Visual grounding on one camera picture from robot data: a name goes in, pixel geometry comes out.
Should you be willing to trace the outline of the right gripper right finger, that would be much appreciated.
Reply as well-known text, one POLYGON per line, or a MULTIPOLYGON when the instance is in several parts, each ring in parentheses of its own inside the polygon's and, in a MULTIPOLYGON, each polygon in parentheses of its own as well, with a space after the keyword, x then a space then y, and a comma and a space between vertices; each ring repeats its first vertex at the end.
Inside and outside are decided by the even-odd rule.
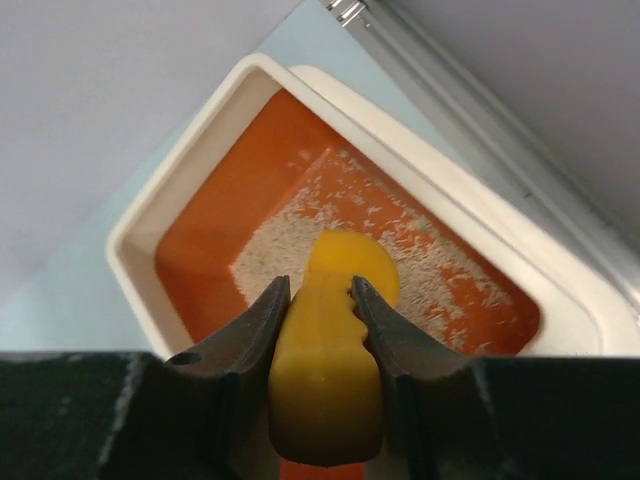
POLYGON ((381 374, 387 441, 411 479, 635 479, 639 362, 462 355, 364 278, 351 293, 381 374))

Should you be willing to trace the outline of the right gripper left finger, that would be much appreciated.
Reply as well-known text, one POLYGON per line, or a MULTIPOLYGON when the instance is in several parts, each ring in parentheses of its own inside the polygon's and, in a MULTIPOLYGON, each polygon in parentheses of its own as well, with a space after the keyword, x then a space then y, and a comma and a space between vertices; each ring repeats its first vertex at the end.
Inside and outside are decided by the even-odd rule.
POLYGON ((275 479, 267 376, 291 301, 279 276, 187 350, 5 352, 5 479, 275 479))

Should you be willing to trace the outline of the orange plastic scoop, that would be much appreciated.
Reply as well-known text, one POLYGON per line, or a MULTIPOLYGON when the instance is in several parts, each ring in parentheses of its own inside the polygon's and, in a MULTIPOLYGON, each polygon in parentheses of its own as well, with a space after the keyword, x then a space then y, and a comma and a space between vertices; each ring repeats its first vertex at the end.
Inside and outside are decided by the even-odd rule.
POLYGON ((325 230, 282 324, 268 377, 269 433, 278 454, 334 467, 374 458, 383 442, 382 383, 356 314, 354 277, 396 305, 399 273, 375 239, 325 230))

